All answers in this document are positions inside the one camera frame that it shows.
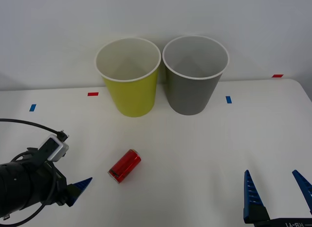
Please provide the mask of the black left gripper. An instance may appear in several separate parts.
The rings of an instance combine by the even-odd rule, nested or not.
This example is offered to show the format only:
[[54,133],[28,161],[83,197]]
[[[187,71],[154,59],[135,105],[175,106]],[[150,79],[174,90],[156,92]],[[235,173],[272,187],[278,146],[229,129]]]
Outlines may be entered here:
[[52,162],[45,162],[34,174],[34,197],[47,205],[72,207],[92,181],[92,177],[67,185],[65,176]]

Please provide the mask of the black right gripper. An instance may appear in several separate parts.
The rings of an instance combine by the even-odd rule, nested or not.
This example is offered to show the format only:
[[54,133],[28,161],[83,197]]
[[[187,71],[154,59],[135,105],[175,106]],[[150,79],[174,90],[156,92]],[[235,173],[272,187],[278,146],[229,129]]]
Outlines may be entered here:
[[[297,170],[292,172],[298,186],[312,212],[312,185]],[[244,208],[243,220],[255,227],[311,227],[311,218],[276,218],[270,219],[259,193],[254,185],[250,172],[244,172]]]

